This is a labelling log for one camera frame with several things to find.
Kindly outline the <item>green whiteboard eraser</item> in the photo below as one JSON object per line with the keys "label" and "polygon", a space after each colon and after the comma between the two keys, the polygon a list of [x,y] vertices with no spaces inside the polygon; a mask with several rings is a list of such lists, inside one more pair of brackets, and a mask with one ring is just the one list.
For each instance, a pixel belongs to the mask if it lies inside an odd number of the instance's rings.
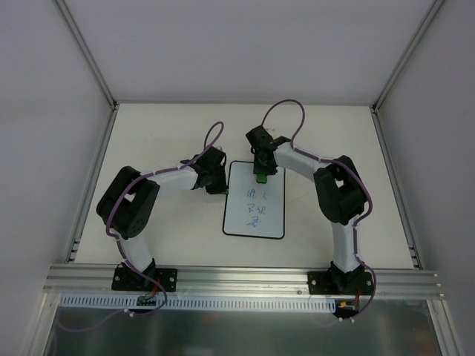
{"label": "green whiteboard eraser", "polygon": [[255,179],[258,184],[267,184],[268,182],[268,176],[266,174],[257,174]]}

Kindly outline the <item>white whiteboard black frame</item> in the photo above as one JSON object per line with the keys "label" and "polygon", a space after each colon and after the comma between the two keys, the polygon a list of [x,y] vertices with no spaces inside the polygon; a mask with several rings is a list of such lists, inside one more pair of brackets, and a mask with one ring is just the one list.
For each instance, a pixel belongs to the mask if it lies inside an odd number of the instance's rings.
{"label": "white whiteboard black frame", "polygon": [[223,233],[229,236],[281,240],[285,236],[286,171],[259,183],[253,163],[233,161],[223,215]]}

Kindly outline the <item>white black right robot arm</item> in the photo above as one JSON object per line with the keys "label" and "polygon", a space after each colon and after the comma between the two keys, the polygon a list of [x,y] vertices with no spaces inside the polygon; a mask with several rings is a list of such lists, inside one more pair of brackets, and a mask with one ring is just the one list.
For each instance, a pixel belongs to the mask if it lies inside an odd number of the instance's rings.
{"label": "white black right robot arm", "polygon": [[291,139],[273,138],[262,126],[251,129],[246,138],[253,154],[253,174],[260,184],[291,170],[315,185],[321,213],[331,222],[333,259],[325,275],[316,282],[327,291],[348,294],[358,285],[364,265],[358,257],[356,226],[372,208],[369,193],[348,156],[325,159],[296,148]]}

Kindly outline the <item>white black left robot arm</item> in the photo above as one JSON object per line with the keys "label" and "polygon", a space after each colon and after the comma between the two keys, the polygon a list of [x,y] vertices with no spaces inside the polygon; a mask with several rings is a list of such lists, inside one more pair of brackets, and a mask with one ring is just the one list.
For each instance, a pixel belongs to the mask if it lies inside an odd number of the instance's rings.
{"label": "white black left robot arm", "polygon": [[131,166],[119,170],[99,200],[96,213],[122,256],[121,283],[146,290],[160,281],[144,234],[156,200],[200,188],[207,194],[225,194],[225,164],[226,153],[210,147],[177,167],[150,173]]}

